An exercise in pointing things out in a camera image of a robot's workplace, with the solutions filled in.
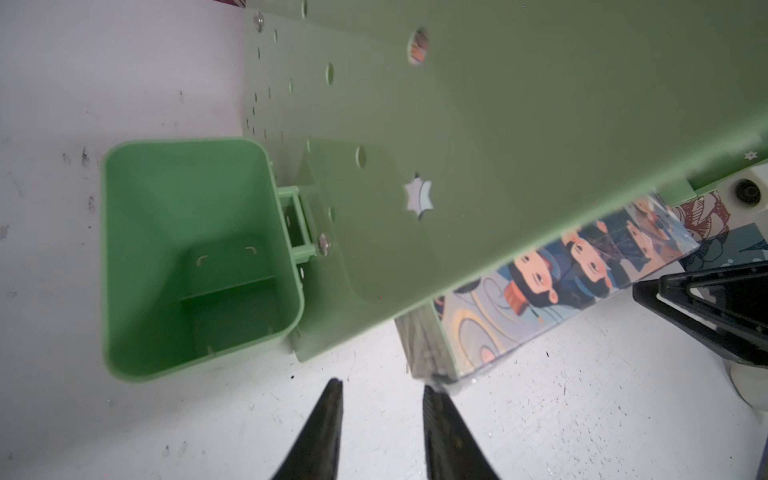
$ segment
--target green bin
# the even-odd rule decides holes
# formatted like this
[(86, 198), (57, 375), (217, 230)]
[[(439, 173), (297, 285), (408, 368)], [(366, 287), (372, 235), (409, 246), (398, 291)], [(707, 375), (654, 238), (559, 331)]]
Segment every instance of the green bin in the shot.
[[(220, 353), (273, 348), (304, 309), (315, 252), (296, 187), (245, 138), (117, 146), (103, 171), (104, 356), (146, 380)], [(283, 208), (296, 208), (292, 245)]]

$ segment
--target black knob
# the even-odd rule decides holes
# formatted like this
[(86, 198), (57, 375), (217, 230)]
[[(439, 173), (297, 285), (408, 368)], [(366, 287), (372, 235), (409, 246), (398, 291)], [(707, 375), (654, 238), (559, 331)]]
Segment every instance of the black knob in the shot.
[(754, 207), (760, 203), (760, 187), (752, 180), (742, 180), (736, 184), (736, 198)]

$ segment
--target white table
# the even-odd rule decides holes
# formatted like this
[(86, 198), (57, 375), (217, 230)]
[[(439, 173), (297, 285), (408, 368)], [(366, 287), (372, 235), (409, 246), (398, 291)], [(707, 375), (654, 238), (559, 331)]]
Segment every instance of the white table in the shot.
[[(144, 384), (103, 366), (101, 156), (240, 135), (242, 17), (211, 0), (0, 5), (0, 477), (269, 478), (336, 376), (339, 477), (424, 478), (422, 385), (391, 322), (305, 364), (284, 350)], [(766, 438), (720, 359), (628, 293), (455, 403), (510, 479), (753, 478)]]

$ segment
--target star cutout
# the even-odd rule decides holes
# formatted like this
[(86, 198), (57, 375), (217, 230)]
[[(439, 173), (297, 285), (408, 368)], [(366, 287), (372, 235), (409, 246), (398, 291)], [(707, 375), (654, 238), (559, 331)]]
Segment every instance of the star cutout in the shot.
[(427, 210), (434, 210), (432, 201), (429, 199), (429, 189), (432, 188), (432, 181), (424, 181), (416, 174), (416, 177), (409, 184), (405, 185), (408, 194), (408, 204), (406, 210), (412, 211), (416, 217), (421, 219), (422, 214)]

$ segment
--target cartoon character box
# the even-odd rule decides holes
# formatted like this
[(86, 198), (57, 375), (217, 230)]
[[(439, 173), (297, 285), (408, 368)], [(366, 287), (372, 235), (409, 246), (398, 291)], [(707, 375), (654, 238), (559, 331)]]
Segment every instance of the cartoon character box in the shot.
[[(446, 382), (472, 374), (697, 247), (659, 197), (642, 197), (436, 298), (432, 312), (398, 318), (411, 370), (421, 378), (439, 370)], [(408, 330), (435, 315), (439, 329), (422, 325), (421, 336), (432, 338), (415, 345)], [(425, 358), (452, 365), (425, 366)]]

